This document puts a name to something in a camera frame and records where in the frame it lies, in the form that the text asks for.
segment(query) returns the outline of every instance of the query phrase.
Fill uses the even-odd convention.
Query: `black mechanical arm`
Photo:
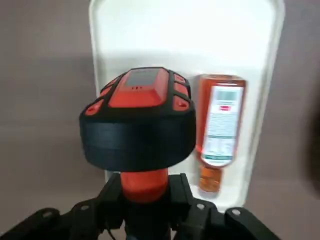
[[[77,203],[63,215],[55,208],[40,209],[0,239],[97,240],[104,230],[119,229],[123,221],[134,224],[130,221],[137,221],[138,215],[144,224],[132,227],[130,234],[141,240],[155,230],[156,222],[167,222],[176,231],[175,240],[279,240],[244,208],[230,208],[223,214],[212,202],[193,198],[185,174],[170,175],[165,197],[145,207],[126,201],[120,175],[114,173],[96,198]]]

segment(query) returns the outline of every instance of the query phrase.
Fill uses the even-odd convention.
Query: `bottle label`
[[[243,90],[242,86],[211,88],[201,154],[209,165],[221,167],[233,160]]]

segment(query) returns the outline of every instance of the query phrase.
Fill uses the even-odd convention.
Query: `orange and black object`
[[[196,144],[188,81],[163,67],[133,68],[108,83],[79,121],[87,161],[121,172],[130,205],[126,216],[134,216],[125,219],[127,234],[144,231],[145,238],[156,233],[166,239],[169,223],[159,209],[168,199],[168,167],[183,161]]]

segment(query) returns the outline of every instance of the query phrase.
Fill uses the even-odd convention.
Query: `screw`
[[[238,209],[233,209],[232,213],[236,216],[239,216],[241,214],[241,212]]]
[[[48,218],[48,217],[50,217],[51,215],[52,215],[52,212],[47,211],[47,212],[45,212],[44,214],[42,214],[42,217]]]
[[[200,209],[200,210],[203,210],[203,209],[205,209],[205,205],[203,205],[203,204],[201,204],[201,203],[198,203],[197,205],[196,205],[196,207],[198,208],[198,209]]]
[[[81,210],[84,211],[84,210],[87,210],[88,208],[89,208],[88,205],[83,205],[83,206],[81,207]]]

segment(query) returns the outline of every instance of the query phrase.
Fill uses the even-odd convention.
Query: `orange liquid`
[[[226,84],[230,84],[230,87],[243,87],[243,95],[242,95],[242,103],[240,110],[240,117],[238,121],[237,128],[237,137],[239,135],[239,122],[241,119],[241,113],[243,110],[244,103],[244,95],[246,90],[246,81],[232,75],[203,75],[199,80],[199,88],[198,88],[198,106],[197,106],[197,116],[196,116],[196,145],[195,149],[197,151],[197,158],[200,164],[200,179],[199,179],[199,187],[200,189],[206,192],[216,193],[220,190],[221,179],[223,174],[223,169],[221,167],[215,167],[207,164],[201,159],[201,154],[203,151],[204,137],[205,137],[205,129],[207,123],[207,114],[210,104],[210,97],[212,86],[226,86]],[[237,149],[236,140],[234,153],[236,153]]]

